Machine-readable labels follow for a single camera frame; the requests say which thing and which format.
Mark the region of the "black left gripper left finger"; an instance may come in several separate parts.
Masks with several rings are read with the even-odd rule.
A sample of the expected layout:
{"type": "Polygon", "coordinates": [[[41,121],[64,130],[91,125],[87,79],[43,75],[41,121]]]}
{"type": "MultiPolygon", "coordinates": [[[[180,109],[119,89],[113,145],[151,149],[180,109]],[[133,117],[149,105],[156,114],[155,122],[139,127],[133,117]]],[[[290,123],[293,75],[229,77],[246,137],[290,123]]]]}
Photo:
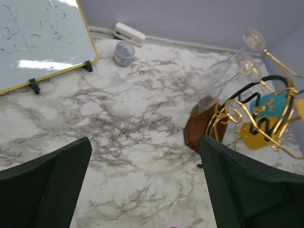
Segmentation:
{"type": "Polygon", "coordinates": [[[68,228],[92,154],[87,137],[0,172],[2,228],[68,228]]]}

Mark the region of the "clear wine glass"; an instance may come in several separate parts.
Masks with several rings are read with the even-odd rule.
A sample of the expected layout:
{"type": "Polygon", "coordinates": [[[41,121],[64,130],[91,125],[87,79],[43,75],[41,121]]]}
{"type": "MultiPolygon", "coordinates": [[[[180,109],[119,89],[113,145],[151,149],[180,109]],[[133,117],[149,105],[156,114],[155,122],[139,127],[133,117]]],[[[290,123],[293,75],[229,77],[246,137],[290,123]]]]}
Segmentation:
{"type": "Polygon", "coordinates": [[[221,80],[228,72],[233,63],[237,65],[237,69],[241,76],[247,78],[250,82],[258,82],[260,79],[260,70],[256,61],[246,52],[246,49],[253,51],[263,51],[266,47],[264,36],[254,28],[248,28],[242,35],[245,45],[237,51],[233,56],[219,61],[207,68],[202,77],[199,79],[199,86],[203,86],[203,80],[209,81],[210,85],[221,80]]]}

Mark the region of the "blue plastic wine glass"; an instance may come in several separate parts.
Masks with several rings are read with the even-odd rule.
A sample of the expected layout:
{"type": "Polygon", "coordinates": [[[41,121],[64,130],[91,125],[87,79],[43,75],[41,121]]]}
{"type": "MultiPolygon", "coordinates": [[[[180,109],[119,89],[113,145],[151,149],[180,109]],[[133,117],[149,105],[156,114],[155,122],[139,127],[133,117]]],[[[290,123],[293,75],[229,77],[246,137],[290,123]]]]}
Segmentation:
{"type": "MultiPolygon", "coordinates": [[[[281,81],[285,84],[285,87],[288,88],[288,85],[292,83],[292,80],[289,78],[286,78],[284,76],[278,76],[278,75],[269,75],[262,78],[264,82],[267,81],[281,81]]],[[[254,114],[255,107],[259,108],[263,105],[266,105],[266,103],[270,102],[270,105],[266,105],[265,109],[262,111],[259,111],[256,115],[257,118],[262,117],[274,117],[278,118],[280,114],[283,112],[285,107],[285,100],[287,98],[287,92],[283,92],[279,95],[274,95],[274,93],[270,92],[266,95],[263,95],[260,97],[259,103],[256,104],[256,99],[250,102],[249,110],[250,113],[254,114]]]]}

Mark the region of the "yellow plastic wine glass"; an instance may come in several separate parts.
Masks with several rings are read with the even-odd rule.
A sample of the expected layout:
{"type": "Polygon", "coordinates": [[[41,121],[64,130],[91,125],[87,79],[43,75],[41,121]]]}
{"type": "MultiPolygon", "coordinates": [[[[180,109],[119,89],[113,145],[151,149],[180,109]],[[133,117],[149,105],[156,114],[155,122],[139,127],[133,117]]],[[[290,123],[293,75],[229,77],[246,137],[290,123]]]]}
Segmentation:
{"type": "MultiPolygon", "coordinates": [[[[273,135],[273,140],[277,143],[280,143],[280,139],[286,130],[287,126],[291,123],[303,120],[304,119],[304,99],[299,99],[295,110],[299,113],[298,116],[290,118],[285,122],[284,126],[278,128],[276,133],[273,135]]],[[[275,126],[277,117],[274,117],[274,114],[271,113],[270,116],[257,117],[256,122],[261,131],[267,134],[269,137],[272,135],[272,128],[275,126]]],[[[243,140],[243,143],[251,150],[259,150],[261,148],[272,145],[273,150],[277,151],[280,149],[275,143],[269,140],[268,137],[265,137],[261,132],[256,128],[253,128],[253,133],[250,132],[250,127],[252,127],[251,122],[243,123],[240,127],[239,137],[243,140]]]]}

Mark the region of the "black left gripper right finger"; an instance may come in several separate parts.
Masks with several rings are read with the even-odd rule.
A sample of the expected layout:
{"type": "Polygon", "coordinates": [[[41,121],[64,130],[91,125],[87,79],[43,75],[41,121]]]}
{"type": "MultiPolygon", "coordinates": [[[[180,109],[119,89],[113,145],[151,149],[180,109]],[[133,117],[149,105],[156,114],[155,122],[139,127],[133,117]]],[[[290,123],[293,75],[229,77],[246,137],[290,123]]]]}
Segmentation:
{"type": "Polygon", "coordinates": [[[200,156],[219,228],[302,228],[304,177],[247,157],[210,136],[200,156]]]}

